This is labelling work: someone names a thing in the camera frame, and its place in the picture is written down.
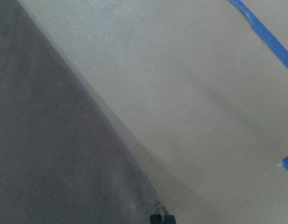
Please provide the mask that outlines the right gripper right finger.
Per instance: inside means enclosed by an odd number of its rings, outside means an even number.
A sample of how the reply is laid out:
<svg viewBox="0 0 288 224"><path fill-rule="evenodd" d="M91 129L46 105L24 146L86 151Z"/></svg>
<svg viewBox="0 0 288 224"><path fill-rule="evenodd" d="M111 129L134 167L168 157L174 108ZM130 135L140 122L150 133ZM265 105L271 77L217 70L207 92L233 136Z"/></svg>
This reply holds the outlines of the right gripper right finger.
<svg viewBox="0 0 288 224"><path fill-rule="evenodd" d="M164 217L165 224L176 224L176 218L174 215L165 215Z"/></svg>

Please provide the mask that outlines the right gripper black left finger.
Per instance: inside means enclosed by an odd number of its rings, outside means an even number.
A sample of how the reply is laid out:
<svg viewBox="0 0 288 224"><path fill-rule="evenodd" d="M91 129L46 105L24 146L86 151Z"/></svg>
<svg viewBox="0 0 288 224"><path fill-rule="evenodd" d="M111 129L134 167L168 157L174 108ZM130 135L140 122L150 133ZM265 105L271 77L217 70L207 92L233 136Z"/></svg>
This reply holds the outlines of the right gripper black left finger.
<svg viewBox="0 0 288 224"><path fill-rule="evenodd" d="M150 220L150 224L162 224L161 214L152 214L149 220Z"/></svg>

